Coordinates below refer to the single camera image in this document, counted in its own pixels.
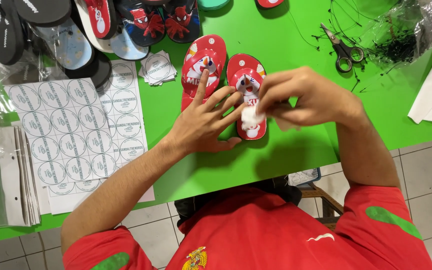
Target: finger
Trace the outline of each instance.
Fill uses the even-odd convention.
[[[216,106],[216,108],[213,109],[213,112],[223,115],[231,107],[233,107],[238,101],[240,101],[242,97],[243,94],[240,92],[232,93],[229,97],[225,98],[221,103],[219,103]]]
[[[261,84],[261,89],[259,89],[259,98],[263,98],[266,95],[268,89],[273,87],[274,85],[284,83],[294,76],[293,70],[276,72],[271,75],[267,75]]]
[[[201,80],[199,81],[198,91],[194,96],[194,100],[192,101],[196,105],[201,105],[203,103],[203,98],[206,93],[206,84],[208,83],[209,70],[205,69],[202,71]]]
[[[214,147],[214,152],[219,151],[229,151],[233,149],[233,147],[239,143],[241,143],[242,139],[238,137],[231,137],[227,141],[218,141]]]
[[[256,106],[256,113],[266,113],[268,107],[274,105],[276,102],[286,101],[290,97],[299,97],[303,91],[299,88],[297,80],[285,81],[274,85],[266,92],[263,98],[259,98],[258,106]]]
[[[311,122],[317,121],[309,108],[276,107],[268,111],[268,114],[299,126],[310,126]]]
[[[239,105],[232,112],[230,112],[228,115],[226,115],[221,120],[219,120],[218,122],[219,128],[227,128],[229,125],[236,122],[236,120],[240,119],[241,112],[245,107],[248,107],[247,102],[244,102],[243,104]]]
[[[236,92],[236,87],[233,86],[225,86],[214,92],[204,104],[206,106],[206,111],[212,111],[219,101],[222,101],[227,95],[230,95],[234,92]]]

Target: left hand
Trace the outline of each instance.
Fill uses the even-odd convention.
[[[206,69],[202,72],[194,100],[179,115],[173,128],[163,139],[185,155],[194,152],[216,153],[231,150],[241,142],[241,138],[238,137],[219,141],[218,136],[241,117],[241,111],[247,106],[246,103],[238,106],[226,116],[223,114],[233,107],[243,95],[236,91],[236,88],[225,86],[215,91],[203,104],[208,76],[209,71]]]

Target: red flip-flop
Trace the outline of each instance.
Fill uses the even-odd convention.
[[[89,20],[98,39],[109,40],[116,33],[116,10],[112,0],[84,0],[88,7]]]
[[[240,106],[248,102],[249,106],[256,106],[259,102],[259,89],[266,77],[266,71],[258,59],[251,55],[238,53],[233,55],[227,63],[227,84],[243,94],[243,99],[235,105]],[[257,140],[266,134],[266,118],[256,126],[243,130],[241,118],[236,121],[239,137],[245,140]]]
[[[217,34],[204,35],[195,40],[189,47],[182,68],[181,84],[183,97],[181,112],[193,101],[198,90],[199,80],[203,70],[209,70],[209,79],[203,103],[216,90],[219,78],[226,62],[226,44]]]
[[[261,9],[271,9],[284,2],[284,0],[254,0]]]

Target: right hand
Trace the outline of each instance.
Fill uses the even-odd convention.
[[[294,108],[288,102],[297,97]],[[299,126],[337,122],[350,126],[366,117],[361,100],[309,67],[268,75],[259,92],[256,113],[266,113]]]

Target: red shirt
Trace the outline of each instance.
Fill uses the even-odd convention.
[[[432,270],[396,187],[351,187],[333,232],[279,196],[226,190],[183,223],[166,270]],[[124,226],[85,236],[63,256],[66,270],[152,270]]]

